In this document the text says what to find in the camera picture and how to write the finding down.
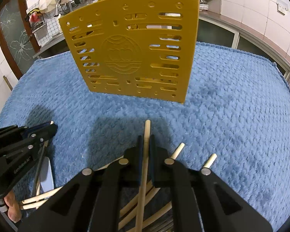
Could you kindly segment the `person's left hand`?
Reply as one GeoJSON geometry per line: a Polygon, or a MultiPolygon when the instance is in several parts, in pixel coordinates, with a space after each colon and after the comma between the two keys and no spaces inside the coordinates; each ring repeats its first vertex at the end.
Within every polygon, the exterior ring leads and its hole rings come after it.
{"type": "Polygon", "coordinates": [[[15,198],[14,191],[11,190],[5,197],[4,197],[4,202],[8,206],[8,217],[9,219],[17,223],[21,220],[22,214],[20,210],[20,206],[18,204],[18,201],[15,198]]]}

